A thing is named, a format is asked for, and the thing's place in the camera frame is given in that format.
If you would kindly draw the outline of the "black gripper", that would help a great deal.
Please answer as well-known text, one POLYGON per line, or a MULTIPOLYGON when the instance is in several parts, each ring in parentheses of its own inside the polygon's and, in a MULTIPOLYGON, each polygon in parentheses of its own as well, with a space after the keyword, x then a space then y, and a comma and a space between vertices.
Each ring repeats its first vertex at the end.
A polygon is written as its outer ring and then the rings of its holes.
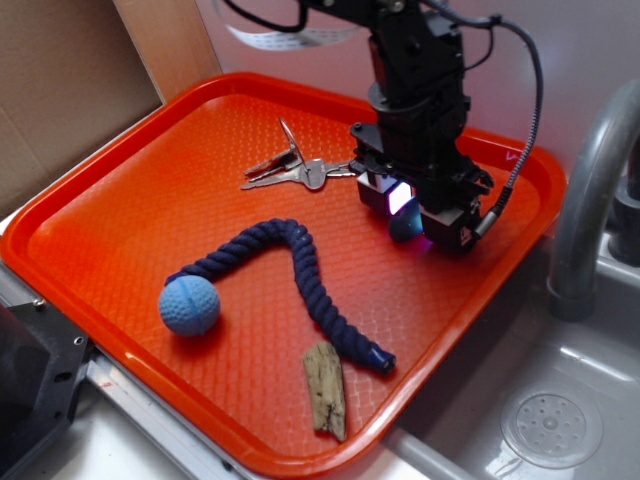
POLYGON ((357 177, 360 201, 391 217, 413 198, 413 187, 424 236, 451 252, 469 252, 478 242, 480 200, 494 180, 457 148, 470 107, 462 84, 398 105, 375 84, 370 101, 377 121, 350 129, 356 158, 368 170, 357 177))

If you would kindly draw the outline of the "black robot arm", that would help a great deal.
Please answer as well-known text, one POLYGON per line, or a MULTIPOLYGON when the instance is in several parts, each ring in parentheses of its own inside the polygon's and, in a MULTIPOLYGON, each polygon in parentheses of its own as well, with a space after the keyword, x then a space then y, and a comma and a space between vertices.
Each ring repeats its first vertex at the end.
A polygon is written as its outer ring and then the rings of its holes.
POLYGON ((477 242, 480 200, 494 180, 457 148, 470 100, 463 92, 462 35, 457 24, 416 1, 304 1, 303 9, 365 27, 375 81, 368 98, 375 123, 356 123, 351 169, 359 173, 360 198, 387 212, 390 188, 409 185, 407 207, 389 224, 396 239, 409 214, 423 235, 450 251, 466 253, 477 242))

